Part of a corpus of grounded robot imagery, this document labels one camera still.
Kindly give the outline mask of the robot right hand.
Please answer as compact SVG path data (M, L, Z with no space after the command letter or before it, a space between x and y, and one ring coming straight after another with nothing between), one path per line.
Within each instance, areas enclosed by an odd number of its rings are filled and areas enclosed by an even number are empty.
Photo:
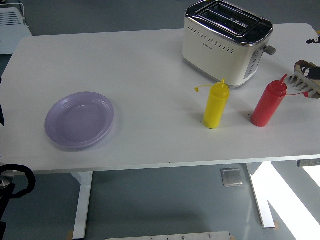
M307 44L319 44L320 43L320 36L314 39L309 39L306 41ZM302 70L303 75L310 79L319 81L320 80L320 67L319 66L313 66L311 63L306 62L303 63L300 67Z

